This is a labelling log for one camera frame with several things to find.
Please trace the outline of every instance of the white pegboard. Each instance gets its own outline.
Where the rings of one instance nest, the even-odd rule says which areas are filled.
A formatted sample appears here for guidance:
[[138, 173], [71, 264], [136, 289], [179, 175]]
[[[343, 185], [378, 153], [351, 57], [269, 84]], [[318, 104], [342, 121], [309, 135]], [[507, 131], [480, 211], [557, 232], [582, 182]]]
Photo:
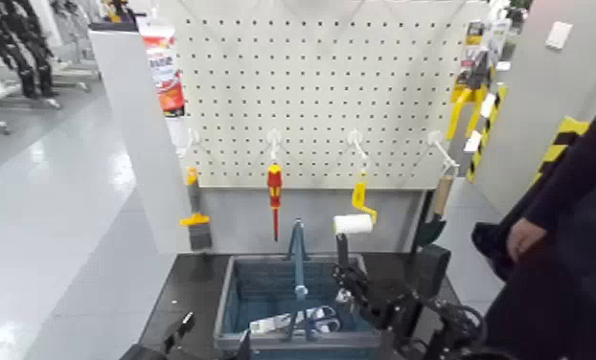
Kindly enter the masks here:
[[466, 26], [482, 1], [164, 0], [176, 30], [185, 124], [201, 142], [182, 161], [205, 187], [265, 187], [266, 134], [283, 138], [287, 188], [431, 189]]

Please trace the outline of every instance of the blue basket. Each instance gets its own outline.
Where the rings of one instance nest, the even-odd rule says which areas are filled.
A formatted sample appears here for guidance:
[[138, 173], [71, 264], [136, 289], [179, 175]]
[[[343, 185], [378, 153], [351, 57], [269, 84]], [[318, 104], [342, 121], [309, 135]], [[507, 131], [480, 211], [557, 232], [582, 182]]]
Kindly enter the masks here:
[[[290, 342], [284, 333], [252, 334], [251, 348], [257, 358], [371, 359], [380, 344], [380, 333], [371, 328], [357, 313], [351, 314], [335, 302], [338, 286], [332, 279], [335, 256], [311, 255], [305, 261], [305, 286], [309, 294], [296, 302], [295, 264], [284, 256], [233, 256], [229, 259], [218, 317], [214, 331], [217, 349], [236, 350], [242, 332], [262, 318], [295, 312], [303, 308], [328, 305], [336, 309], [341, 330], [316, 333], [308, 341], [304, 333], [296, 333]], [[361, 255], [350, 255], [350, 263], [365, 271]]]

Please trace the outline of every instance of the yellow and black hazard stripe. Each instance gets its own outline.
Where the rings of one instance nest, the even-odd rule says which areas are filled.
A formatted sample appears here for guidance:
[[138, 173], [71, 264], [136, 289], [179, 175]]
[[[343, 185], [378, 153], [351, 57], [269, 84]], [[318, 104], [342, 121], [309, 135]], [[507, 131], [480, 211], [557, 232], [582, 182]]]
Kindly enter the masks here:
[[548, 147], [548, 150], [546, 150], [546, 153], [541, 158], [541, 165], [539, 166], [538, 173], [535, 175], [535, 178], [533, 178], [531, 184], [535, 184], [543, 173], [560, 161], [560, 155], [566, 148], [577, 143], [578, 139], [580, 139], [580, 137], [588, 130], [588, 126], [589, 123], [578, 122], [569, 117], [562, 120], [560, 127], [558, 127], [558, 132], [555, 135], [555, 140], [553, 140], [553, 144]]
[[491, 110], [491, 115], [488, 117], [488, 119], [486, 119], [484, 129], [481, 130], [481, 140], [479, 141], [479, 146], [477, 147], [477, 151], [475, 151], [474, 155], [472, 155], [468, 173], [466, 174], [466, 177], [471, 182], [474, 181], [474, 175], [477, 172], [479, 164], [481, 163], [481, 159], [483, 158], [484, 147], [488, 144], [488, 141], [491, 137], [491, 130], [493, 129], [494, 122], [497, 121], [499, 107], [501, 106], [501, 102], [506, 97], [507, 91], [508, 88], [503, 83], [500, 83], [497, 86], [497, 94], [494, 98], [494, 105], [493, 109]]

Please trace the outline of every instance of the mannequin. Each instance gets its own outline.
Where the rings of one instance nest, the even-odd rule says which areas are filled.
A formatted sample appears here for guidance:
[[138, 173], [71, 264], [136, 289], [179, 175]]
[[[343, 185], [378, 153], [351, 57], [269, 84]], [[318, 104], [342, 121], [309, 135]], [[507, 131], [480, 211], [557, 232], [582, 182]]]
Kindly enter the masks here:
[[14, 38], [18, 38], [32, 54], [39, 78], [39, 89], [44, 97], [52, 97], [52, 67], [49, 57], [53, 56], [41, 32], [38, 17], [28, 0], [0, 0], [0, 57], [21, 79], [23, 95], [36, 99], [34, 70]]

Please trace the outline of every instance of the screwdriver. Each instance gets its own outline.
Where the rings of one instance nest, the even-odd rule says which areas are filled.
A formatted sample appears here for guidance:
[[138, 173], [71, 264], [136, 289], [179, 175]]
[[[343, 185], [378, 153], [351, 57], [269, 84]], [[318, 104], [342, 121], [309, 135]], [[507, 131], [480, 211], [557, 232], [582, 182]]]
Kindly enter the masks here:
[[278, 209], [280, 209], [280, 187], [283, 185], [278, 164], [270, 165], [266, 169], [266, 185], [269, 187], [269, 207], [273, 214], [273, 239], [278, 242]]

